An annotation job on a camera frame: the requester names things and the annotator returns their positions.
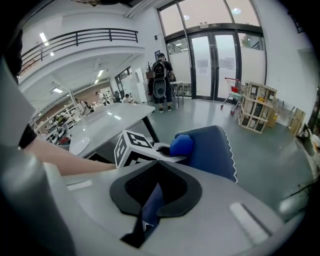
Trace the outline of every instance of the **glass door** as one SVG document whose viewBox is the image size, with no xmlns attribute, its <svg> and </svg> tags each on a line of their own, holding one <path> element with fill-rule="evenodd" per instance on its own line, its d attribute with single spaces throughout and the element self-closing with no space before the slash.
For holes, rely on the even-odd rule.
<svg viewBox="0 0 320 256">
<path fill-rule="evenodd" d="M 225 78 L 239 75 L 235 33 L 199 33 L 190 37 L 190 44 L 194 98 L 223 102 L 229 95 Z"/>
</svg>

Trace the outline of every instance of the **white plate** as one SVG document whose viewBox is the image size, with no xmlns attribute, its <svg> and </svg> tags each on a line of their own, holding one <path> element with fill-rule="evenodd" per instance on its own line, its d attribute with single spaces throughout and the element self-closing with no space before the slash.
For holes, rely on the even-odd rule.
<svg viewBox="0 0 320 256">
<path fill-rule="evenodd" d="M 83 138 L 82 140 L 78 141 L 72 148 L 70 148 L 70 152 L 74 155 L 79 155 L 84 149 L 88 146 L 90 142 L 89 138 Z"/>
</svg>

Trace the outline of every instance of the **potted plant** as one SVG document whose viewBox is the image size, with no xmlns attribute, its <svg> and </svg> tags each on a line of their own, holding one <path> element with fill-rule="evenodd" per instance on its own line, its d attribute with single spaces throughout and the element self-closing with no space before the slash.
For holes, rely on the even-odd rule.
<svg viewBox="0 0 320 256">
<path fill-rule="evenodd" d="M 152 63 L 149 63 L 149 61 L 148 61 L 148 64 L 147 64 L 145 70 L 146 70 L 145 76 L 147 79 L 154 78 L 154 72 L 152 71 Z"/>
</svg>

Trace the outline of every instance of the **wooden frame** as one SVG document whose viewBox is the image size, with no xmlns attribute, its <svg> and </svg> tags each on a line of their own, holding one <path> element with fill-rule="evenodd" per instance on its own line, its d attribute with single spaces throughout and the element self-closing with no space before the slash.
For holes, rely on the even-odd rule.
<svg viewBox="0 0 320 256">
<path fill-rule="evenodd" d="M 276 93 L 277 90 L 269 86 L 246 81 L 241 111 L 238 116 L 239 125 L 262 134 L 267 125 L 271 109 L 276 102 Z"/>
</svg>

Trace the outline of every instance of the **red shopping cart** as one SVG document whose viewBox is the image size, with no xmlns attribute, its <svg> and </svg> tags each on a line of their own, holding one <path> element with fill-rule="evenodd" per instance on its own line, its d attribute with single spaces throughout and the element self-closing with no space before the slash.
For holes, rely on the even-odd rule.
<svg viewBox="0 0 320 256">
<path fill-rule="evenodd" d="M 220 108 L 221 109 L 224 108 L 224 104 L 230 97 L 235 99 L 236 105 L 233 108 L 233 110 L 230 111 L 231 115 L 233 115 L 235 113 L 236 107 L 241 104 L 241 100 L 244 95 L 246 86 L 242 84 L 239 79 L 228 78 L 228 77 L 225 77 L 224 79 L 226 80 L 226 84 L 228 86 L 229 96 L 225 99 L 225 101 L 222 103 Z"/>
</svg>

